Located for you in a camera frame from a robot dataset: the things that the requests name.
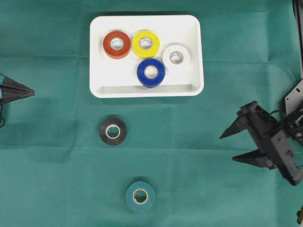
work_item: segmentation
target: table surface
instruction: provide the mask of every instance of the table surface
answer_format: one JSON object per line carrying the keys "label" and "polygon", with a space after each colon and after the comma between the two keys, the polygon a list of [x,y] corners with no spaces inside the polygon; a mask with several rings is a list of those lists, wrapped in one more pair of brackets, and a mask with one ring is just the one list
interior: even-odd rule
{"label": "table surface", "polygon": [[[102,15],[192,14],[205,88],[193,97],[98,99],[89,90],[89,24]],[[4,106],[0,222],[6,227],[292,227],[303,203],[278,170],[233,162],[249,133],[219,140],[243,105],[272,111],[300,80],[291,0],[2,0],[0,72],[36,91]],[[116,115],[126,141],[104,144]],[[292,142],[295,160],[303,149]],[[135,181],[156,192],[132,212]]]}

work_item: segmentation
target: tape roll core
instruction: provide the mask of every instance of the tape roll core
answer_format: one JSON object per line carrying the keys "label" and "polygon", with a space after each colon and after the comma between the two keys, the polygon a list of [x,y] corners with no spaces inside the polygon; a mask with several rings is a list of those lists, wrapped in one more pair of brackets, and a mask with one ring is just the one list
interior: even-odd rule
{"label": "tape roll core", "polygon": [[108,33],[103,40],[105,53],[113,59],[121,59],[131,50],[131,41],[127,34],[120,31]]}

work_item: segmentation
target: plastic tray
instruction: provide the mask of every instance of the plastic tray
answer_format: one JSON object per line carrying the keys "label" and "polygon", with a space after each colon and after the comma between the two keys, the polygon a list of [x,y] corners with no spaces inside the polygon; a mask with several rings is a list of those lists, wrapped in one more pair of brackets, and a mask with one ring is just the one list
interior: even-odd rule
{"label": "plastic tray", "polygon": [[[114,30],[125,32],[130,39],[140,30],[151,30],[160,39],[160,50],[155,59],[162,61],[166,47],[181,44],[189,50],[191,64],[186,71],[167,70],[157,87],[144,87],[136,73],[143,59],[133,50],[119,60],[111,59],[104,52],[103,38]],[[195,96],[203,90],[200,23],[192,15],[100,16],[90,24],[89,48],[89,88],[96,97]]]}

